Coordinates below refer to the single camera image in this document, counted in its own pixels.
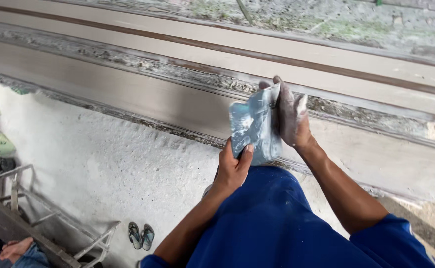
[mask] plaster-covered hand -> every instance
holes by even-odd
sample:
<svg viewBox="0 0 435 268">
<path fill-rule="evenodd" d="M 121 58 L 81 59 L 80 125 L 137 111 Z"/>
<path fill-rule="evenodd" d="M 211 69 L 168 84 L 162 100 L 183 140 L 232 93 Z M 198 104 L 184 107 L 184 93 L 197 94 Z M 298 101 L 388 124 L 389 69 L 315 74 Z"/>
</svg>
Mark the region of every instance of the plaster-covered hand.
<svg viewBox="0 0 435 268">
<path fill-rule="evenodd" d="M 285 143 L 297 151 L 304 149 L 314 141 L 310 133 L 309 113 L 307 112 L 308 95 L 302 94 L 296 99 L 279 76 L 275 76 L 273 82 L 280 83 L 278 103 L 280 136 Z M 265 82 L 259 83 L 262 89 L 268 86 Z"/>
<path fill-rule="evenodd" d="M 242 152 L 240 159 L 232 155 L 231 138 L 227 139 L 226 147 L 219 154 L 219 169 L 213 188 L 231 195 L 246 180 L 254 146 L 248 144 Z"/>
</svg>

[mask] flip-flop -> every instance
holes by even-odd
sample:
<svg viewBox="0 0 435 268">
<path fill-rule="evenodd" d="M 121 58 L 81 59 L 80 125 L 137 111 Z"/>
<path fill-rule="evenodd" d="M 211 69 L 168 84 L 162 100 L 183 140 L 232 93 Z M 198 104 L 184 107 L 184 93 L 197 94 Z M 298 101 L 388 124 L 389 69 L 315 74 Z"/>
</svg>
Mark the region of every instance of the flip-flop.
<svg viewBox="0 0 435 268">
<path fill-rule="evenodd" d="M 155 238 L 155 232 L 148 224 L 145 224 L 143 227 L 143 236 L 141 238 L 143 239 L 143 249 L 146 251 L 150 250 L 151 242 Z"/>
<path fill-rule="evenodd" d="M 143 241 L 140 237 L 140 229 L 138 229 L 138 226 L 134 222 L 130 222 L 128 224 L 128 236 L 130 237 L 130 242 L 133 243 L 133 247 L 135 249 L 140 249 L 141 245 L 143 244 Z"/>
</svg>

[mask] metal frame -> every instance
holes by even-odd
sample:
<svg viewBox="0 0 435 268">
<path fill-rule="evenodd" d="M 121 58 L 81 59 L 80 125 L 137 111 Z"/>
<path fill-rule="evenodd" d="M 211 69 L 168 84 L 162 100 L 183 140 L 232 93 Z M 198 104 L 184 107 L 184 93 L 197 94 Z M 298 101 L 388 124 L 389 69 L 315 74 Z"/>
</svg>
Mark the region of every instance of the metal frame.
<svg viewBox="0 0 435 268">
<path fill-rule="evenodd" d="M 55 207 L 53 204 L 49 204 L 46 202 L 43 198 L 39 197 L 35 193 L 25 189 L 23 186 L 20 185 L 20 173 L 27 169 L 32 169 L 33 166 L 31 164 L 17 167 L 14 170 L 8 171 L 6 173 L 0 174 L 0 181 L 14 175 L 14 178 L 12 179 L 12 187 L 11 187 L 11 195 L 10 196 L 4 196 L 0 197 L 0 202 L 4 202 L 6 200 L 10 200 L 11 202 L 11 211 L 8 211 L 9 213 L 18 215 L 18 198 L 20 197 L 29 197 L 34 199 L 36 202 L 40 203 L 45 209 L 50 211 L 50 214 L 42 217 L 41 219 L 37 220 L 34 223 L 30 224 L 30 227 L 33 228 L 35 226 L 38 226 L 39 224 L 49 220 L 50 218 L 56 217 L 62 222 L 68 224 L 69 226 L 77 229 L 80 233 L 84 234 L 85 236 L 89 237 L 92 242 L 88 244 L 83 250 L 78 252 L 72 257 L 68 256 L 69 258 L 62 258 L 68 265 L 72 266 L 73 268 L 90 268 L 93 267 L 98 262 L 101 262 L 105 259 L 107 256 L 107 253 L 109 251 L 110 247 L 110 241 L 112 240 L 113 234 L 115 233 L 116 229 L 118 228 L 120 221 L 114 222 L 112 227 L 110 227 L 107 231 L 105 231 L 103 234 L 96 236 L 89 231 L 87 231 L 85 228 L 83 228 L 79 223 L 77 223 L 74 219 L 72 219 L 70 216 L 63 213 L 59 208 Z M 78 259 L 80 259 L 82 256 L 84 256 L 86 253 L 88 253 L 91 249 L 94 247 L 100 247 L 102 248 L 102 253 L 99 257 L 95 258 L 93 261 L 89 262 L 86 265 L 81 265 L 78 262 Z"/>
</svg>

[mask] blue clothing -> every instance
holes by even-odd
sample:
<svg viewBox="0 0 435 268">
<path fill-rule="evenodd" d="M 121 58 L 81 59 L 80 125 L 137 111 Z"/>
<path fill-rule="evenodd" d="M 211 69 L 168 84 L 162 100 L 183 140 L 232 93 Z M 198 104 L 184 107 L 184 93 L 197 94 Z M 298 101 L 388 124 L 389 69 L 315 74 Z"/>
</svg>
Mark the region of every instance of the blue clothing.
<svg viewBox="0 0 435 268">
<path fill-rule="evenodd" d="M 46 254 L 40 251 L 36 242 L 14 263 L 12 268 L 49 268 Z"/>
<path fill-rule="evenodd" d="M 146 256 L 142 268 L 169 265 Z M 202 234 L 188 268 L 364 267 L 435 268 L 435 259 L 393 215 L 350 241 L 317 217 L 295 177 L 278 167 L 251 167 Z"/>
</svg>

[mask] hand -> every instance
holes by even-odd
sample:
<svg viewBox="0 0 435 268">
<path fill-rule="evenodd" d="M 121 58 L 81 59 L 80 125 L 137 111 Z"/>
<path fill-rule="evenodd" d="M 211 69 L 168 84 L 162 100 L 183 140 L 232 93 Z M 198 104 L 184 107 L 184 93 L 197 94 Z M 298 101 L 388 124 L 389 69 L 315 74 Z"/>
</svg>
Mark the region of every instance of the hand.
<svg viewBox="0 0 435 268">
<path fill-rule="evenodd" d="M 0 254 L 0 259 L 9 259 L 11 263 L 15 263 L 24 253 L 29 249 L 29 247 L 34 242 L 32 237 L 28 237 L 21 242 L 9 241 L 3 246 L 3 251 Z"/>
<path fill-rule="evenodd" d="M 211 189 L 231 195 L 246 180 L 249 171 L 254 146 L 248 144 L 239 160 L 232 155 L 231 138 L 227 139 L 226 147 L 219 154 L 217 177 Z"/>
<path fill-rule="evenodd" d="M 295 99 L 292 91 L 280 79 L 274 76 L 273 82 L 280 83 L 279 93 L 279 132 L 282 140 L 298 152 L 315 142 L 310 133 L 309 113 L 307 112 L 307 94 Z M 259 83 L 259 88 L 269 87 L 266 82 Z"/>
</svg>

